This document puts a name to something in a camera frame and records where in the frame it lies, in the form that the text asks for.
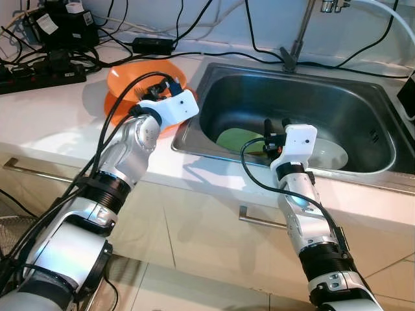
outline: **white plate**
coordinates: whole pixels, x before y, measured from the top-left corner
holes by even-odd
[[[341,146],[332,141],[317,138],[313,154],[309,159],[309,166],[338,170],[344,167],[348,161],[348,154]]]

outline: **faucet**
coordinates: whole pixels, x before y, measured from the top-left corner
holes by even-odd
[[[332,13],[334,9],[335,13],[340,13],[342,8],[347,8],[350,6],[348,3],[349,1],[350,0],[323,0],[320,11],[323,13]],[[307,30],[307,26],[309,24],[315,3],[316,0],[309,0],[307,4],[300,31],[298,32],[297,38],[292,44],[291,52],[288,53],[284,47],[279,48],[281,51],[281,57],[284,59],[283,70],[287,73],[294,73],[296,71],[297,61],[300,57],[301,49],[303,48],[304,44],[304,34]]]

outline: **cabinet handle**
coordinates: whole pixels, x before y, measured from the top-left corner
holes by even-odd
[[[248,212],[248,208],[246,206],[241,205],[239,207],[239,220],[240,221],[249,222],[250,224],[264,225],[266,227],[271,227],[271,228],[278,228],[278,229],[286,229],[287,228],[287,225],[285,225],[285,224],[279,224],[277,222],[270,222],[268,220],[249,217],[249,216],[246,215],[247,212]]]
[[[18,159],[16,159],[15,157],[11,157],[6,162],[6,164],[3,165],[3,168],[5,170],[12,170],[14,172],[21,172],[21,173],[26,173],[30,175],[40,176],[40,177],[47,178],[47,179],[63,181],[64,183],[71,183],[73,180],[73,178],[62,177],[62,176],[58,176],[58,175],[54,175],[50,173],[40,172],[39,170],[31,170],[29,168],[17,167],[16,164],[18,162],[19,162]]]

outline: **white countertop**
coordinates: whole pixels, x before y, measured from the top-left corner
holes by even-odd
[[[171,60],[195,88],[203,68],[210,61],[203,57],[177,57]],[[247,67],[279,69],[245,60],[226,60]],[[398,105],[395,94],[402,81],[380,79],[340,71],[301,67],[300,73],[362,80],[381,84]],[[0,95],[0,151],[15,156],[41,159],[63,165],[83,167],[94,154],[105,118],[103,104],[108,88],[108,69],[88,76],[87,82]],[[410,129],[415,136],[414,128]],[[276,195],[249,180],[239,163],[175,152],[171,143],[175,130],[163,134],[150,157],[143,181],[227,196],[254,204],[276,206]],[[268,169],[251,167],[264,183],[272,185]],[[382,229],[408,230],[415,226],[415,197],[373,187],[364,187],[317,178],[322,203],[337,218],[353,217],[356,222],[371,220]]]

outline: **stainless steel sink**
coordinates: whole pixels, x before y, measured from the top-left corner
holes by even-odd
[[[263,133],[269,118],[283,133],[281,120],[290,118],[314,125],[319,138],[348,154],[340,170],[314,168],[316,175],[415,192],[415,144],[381,86],[211,63],[196,92],[200,114],[180,126],[175,150],[239,161],[237,152],[215,143],[223,131]],[[269,164],[263,157],[247,160]]]

